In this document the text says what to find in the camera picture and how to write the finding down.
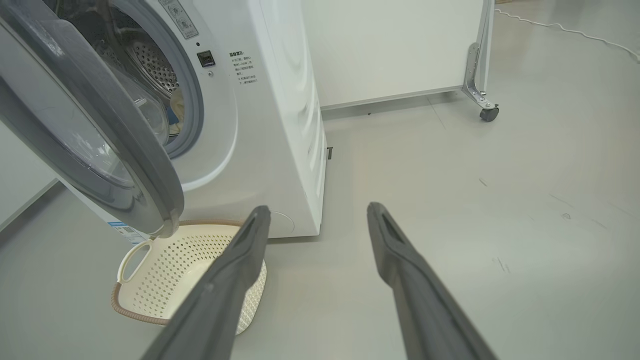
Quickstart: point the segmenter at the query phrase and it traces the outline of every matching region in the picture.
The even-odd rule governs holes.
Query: beige laundry basket
[[[143,322],[166,325],[182,301],[222,254],[242,223],[231,221],[185,221],[173,236],[149,239],[131,249],[118,269],[111,305],[118,313]],[[137,251],[149,250],[128,279],[124,269]],[[247,290],[236,334],[243,332],[260,303],[267,267]]]

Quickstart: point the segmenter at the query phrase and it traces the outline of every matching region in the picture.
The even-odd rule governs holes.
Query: white cable
[[[623,50],[627,51],[629,54],[631,54],[631,55],[635,56],[635,57],[636,57],[637,62],[638,62],[638,63],[640,63],[640,54],[636,54],[636,53],[634,53],[634,52],[633,52],[633,51],[631,51],[628,47],[624,47],[624,46],[622,46],[622,45],[619,45],[619,44],[615,44],[615,43],[613,43],[613,42],[606,41],[606,40],[605,40],[605,39],[603,39],[603,38],[591,37],[591,36],[589,36],[589,35],[587,35],[587,34],[585,34],[585,33],[581,32],[581,31],[576,31],[576,30],[567,30],[567,29],[565,29],[562,25],[560,25],[560,24],[558,24],[558,23],[555,23],[555,24],[549,24],[549,25],[548,25],[548,24],[541,24],[541,23],[539,23],[539,22],[535,22],[535,21],[531,21],[531,20],[523,19],[523,18],[521,18],[521,17],[519,17],[519,16],[516,16],[516,15],[511,15],[511,14],[509,14],[509,13],[503,12],[503,11],[502,11],[502,10],[500,10],[500,9],[495,9],[494,11],[499,12],[499,13],[501,13],[501,14],[503,14],[503,15],[507,15],[508,17],[512,17],[512,18],[514,18],[514,19],[518,19],[518,20],[520,20],[520,21],[528,22],[529,24],[540,25],[540,26],[546,26],[546,27],[553,26],[553,25],[558,25],[558,26],[559,26],[563,31],[566,31],[566,32],[568,32],[568,33],[576,33],[576,34],[580,34],[580,35],[582,35],[582,36],[584,36],[584,37],[586,37],[586,38],[590,38],[590,39],[593,39],[593,40],[600,40],[600,41],[603,41],[603,42],[605,42],[606,44],[613,45],[613,46],[617,46],[617,47],[619,47],[620,49],[623,49]]]

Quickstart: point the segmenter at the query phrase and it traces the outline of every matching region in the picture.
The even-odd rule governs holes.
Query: white washing machine
[[[319,233],[299,0],[0,3],[2,120],[132,242],[262,204],[270,237]]]

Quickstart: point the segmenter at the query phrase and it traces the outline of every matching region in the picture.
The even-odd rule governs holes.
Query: gray floor
[[[502,8],[637,42],[637,23],[624,24],[638,4]],[[617,33],[598,33],[599,13],[620,15]],[[489,90],[501,108],[491,124],[458,93],[324,114],[322,234],[268,245],[262,302],[233,359],[404,358],[367,233],[373,200],[501,359],[637,358],[640,65],[499,15]],[[70,193],[2,235],[0,358],[137,359],[160,331],[111,310],[130,246]]]

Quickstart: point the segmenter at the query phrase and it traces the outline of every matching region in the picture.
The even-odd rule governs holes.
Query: black caster wheel
[[[498,108],[493,108],[491,110],[483,109],[482,111],[480,111],[480,117],[486,122],[491,122],[495,120],[499,112],[500,109]]]

